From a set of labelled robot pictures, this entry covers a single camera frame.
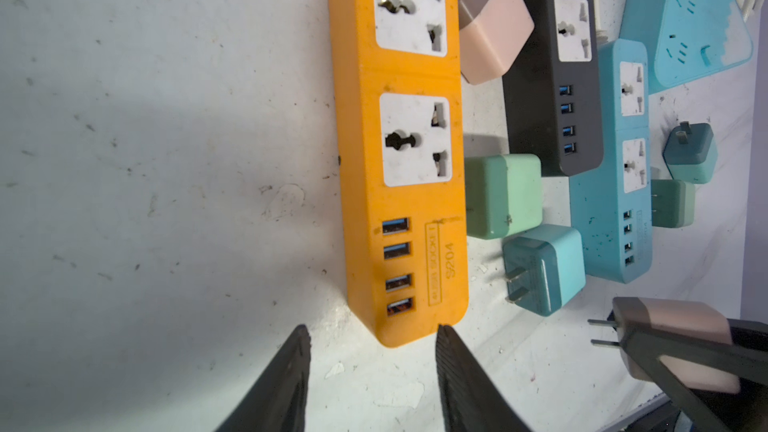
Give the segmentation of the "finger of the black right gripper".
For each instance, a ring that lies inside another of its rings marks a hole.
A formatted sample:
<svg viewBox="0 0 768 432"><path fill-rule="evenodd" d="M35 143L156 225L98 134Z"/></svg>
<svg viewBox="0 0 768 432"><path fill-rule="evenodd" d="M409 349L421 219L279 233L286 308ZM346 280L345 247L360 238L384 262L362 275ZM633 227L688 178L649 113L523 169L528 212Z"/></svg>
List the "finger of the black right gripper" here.
<svg viewBox="0 0 768 432"><path fill-rule="evenodd" d="M631 326L619 340L633 372L655 383L699 431L767 429L767 325L729 319L724 341Z"/></svg>

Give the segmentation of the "teal rectangular power strip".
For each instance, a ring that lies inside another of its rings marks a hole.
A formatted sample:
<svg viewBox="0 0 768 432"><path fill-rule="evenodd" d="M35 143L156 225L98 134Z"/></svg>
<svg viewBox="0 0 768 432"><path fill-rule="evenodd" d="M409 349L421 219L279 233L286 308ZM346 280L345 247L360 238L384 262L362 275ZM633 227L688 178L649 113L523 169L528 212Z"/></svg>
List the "teal rectangular power strip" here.
<svg viewBox="0 0 768 432"><path fill-rule="evenodd" d="M598 50L603 161L569 179L585 272L630 283L652 265L648 55L617 39Z"/></svg>

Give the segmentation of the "beige pink charger plug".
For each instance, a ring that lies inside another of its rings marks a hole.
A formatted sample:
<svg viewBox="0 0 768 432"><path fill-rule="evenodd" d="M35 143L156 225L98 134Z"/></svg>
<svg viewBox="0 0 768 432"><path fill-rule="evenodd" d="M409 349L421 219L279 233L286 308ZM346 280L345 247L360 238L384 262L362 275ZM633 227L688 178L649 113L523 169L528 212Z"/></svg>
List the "beige pink charger plug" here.
<svg viewBox="0 0 768 432"><path fill-rule="evenodd" d="M524 0L458 0L460 64L479 85L502 77L534 30Z"/></svg>

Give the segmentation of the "brown pink charger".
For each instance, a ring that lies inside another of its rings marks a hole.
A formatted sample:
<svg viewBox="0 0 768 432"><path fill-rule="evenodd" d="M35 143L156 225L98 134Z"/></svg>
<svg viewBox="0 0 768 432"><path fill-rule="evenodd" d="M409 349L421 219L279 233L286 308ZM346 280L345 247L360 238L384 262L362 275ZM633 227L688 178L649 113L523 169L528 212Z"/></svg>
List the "brown pink charger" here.
<svg viewBox="0 0 768 432"><path fill-rule="evenodd" d="M612 328L619 342L638 330L661 333L674 340L666 347L668 350L692 340L727 346L733 344L728 319L702 302L616 297L612 302L612 312L606 319L590 319L588 323ZM740 379L732 373L670 355L660 355L659 360L689 389L731 395L741 390Z"/></svg>

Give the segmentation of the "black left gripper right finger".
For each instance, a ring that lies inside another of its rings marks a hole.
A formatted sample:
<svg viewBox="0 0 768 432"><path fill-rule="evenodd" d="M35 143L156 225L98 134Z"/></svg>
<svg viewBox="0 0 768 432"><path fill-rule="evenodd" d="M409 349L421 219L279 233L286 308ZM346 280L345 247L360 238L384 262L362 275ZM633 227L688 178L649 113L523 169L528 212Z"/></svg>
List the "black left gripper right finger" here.
<svg viewBox="0 0 768 432"><path fill-rule="evenodd" d="M530 431L449 325L439 325L435 347L446 431Z"/></svg>

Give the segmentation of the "light green charger plug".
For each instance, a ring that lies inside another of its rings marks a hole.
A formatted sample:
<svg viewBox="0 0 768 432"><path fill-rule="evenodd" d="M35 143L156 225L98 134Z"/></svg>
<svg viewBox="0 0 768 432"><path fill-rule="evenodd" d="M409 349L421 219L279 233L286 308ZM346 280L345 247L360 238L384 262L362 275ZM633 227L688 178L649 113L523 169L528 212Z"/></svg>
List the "light green charger plug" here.
<svg viewBox="0 0 768 432"><path fill-rule="evenodd" d="M682 228L695 220L696 186L674 179L651 180L652 225Z"/></svg>

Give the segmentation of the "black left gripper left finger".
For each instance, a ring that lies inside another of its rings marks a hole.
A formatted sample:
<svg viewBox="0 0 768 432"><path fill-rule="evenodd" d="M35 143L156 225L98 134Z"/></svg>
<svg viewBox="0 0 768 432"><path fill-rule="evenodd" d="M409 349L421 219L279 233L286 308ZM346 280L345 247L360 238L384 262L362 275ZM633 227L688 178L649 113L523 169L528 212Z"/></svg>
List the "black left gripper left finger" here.
<svg viewBox="0 0 768 432"><path fill-rule="evenodd" d="M304 431L311 338L297 325L217 431Z"/></svg>

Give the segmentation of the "teal triangular power strip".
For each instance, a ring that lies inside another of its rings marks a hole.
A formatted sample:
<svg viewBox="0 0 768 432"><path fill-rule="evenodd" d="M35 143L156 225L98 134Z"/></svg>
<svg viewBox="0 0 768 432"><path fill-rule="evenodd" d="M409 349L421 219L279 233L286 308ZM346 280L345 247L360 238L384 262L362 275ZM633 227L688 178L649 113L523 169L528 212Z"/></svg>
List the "teal triangular power strip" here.
<svg viewBox="0 0 768 432"><path fill-rule="evenodd" d="M650 94L739 66L753 54L735 0L626 0L619 37L645 45Z"/></svg>

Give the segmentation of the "black power strip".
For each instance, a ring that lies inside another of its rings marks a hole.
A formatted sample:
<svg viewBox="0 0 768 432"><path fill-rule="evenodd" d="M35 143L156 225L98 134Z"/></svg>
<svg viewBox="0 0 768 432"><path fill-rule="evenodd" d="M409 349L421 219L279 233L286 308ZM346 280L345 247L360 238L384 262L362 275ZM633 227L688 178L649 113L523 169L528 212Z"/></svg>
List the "black power strip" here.
<svg viewBox="0 0 768 432"><path fill-rule="evenodd" d="M594 0L523 0L534 29L502 78L508 144L546 177L603 160Z"/></svg>

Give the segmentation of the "green usb charger plug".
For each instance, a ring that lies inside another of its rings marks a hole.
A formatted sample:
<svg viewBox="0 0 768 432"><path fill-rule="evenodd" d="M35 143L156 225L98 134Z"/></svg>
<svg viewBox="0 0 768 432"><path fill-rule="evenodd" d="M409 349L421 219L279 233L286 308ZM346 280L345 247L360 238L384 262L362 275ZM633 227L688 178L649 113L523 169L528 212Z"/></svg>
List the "green usb charger plug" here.
<svg viewBox="0 0 768 432"><path fill-rule="evenodd" d="M467 234L496 239L543 222L541 161L533 154L465 159Z"/></svg>

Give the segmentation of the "teal charger plug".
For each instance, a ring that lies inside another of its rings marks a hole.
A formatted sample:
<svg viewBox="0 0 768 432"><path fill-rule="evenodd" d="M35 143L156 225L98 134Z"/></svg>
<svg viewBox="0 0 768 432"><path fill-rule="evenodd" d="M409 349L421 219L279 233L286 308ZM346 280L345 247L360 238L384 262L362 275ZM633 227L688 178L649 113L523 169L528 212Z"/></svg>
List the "teal charger plug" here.
<svg viewBox="0 0 768 432"><path fill-rule="evenodd" d="M670 132L663 158L674 180L693 184L709 183L718 159L711 125L681 122Z"/></svg>

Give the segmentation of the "orange power strip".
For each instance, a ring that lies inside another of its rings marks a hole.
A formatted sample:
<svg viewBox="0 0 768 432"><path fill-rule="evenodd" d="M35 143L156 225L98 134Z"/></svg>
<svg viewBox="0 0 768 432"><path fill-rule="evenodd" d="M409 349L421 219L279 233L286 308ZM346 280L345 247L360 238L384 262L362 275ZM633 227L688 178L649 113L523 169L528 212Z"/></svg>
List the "orange power strip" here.
<svg viewBox="0 0 768 432"><path fill-rule="evenodd" d="M328 0L347 300L384 346L469 303L458 0Z"/></svg>

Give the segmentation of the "teal charger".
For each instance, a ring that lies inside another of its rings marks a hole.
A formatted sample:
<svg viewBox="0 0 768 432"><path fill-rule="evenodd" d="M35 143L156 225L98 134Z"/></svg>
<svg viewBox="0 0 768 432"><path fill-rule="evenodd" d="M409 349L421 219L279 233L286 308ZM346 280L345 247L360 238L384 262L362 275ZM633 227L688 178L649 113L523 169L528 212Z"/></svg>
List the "teal charger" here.
<svg viewBox="0 0 768 432"><path fill-rule="evenodd" d="M581 234L542 224L503 242L506 300L542 317L560 310L586 284Z"/></svg>

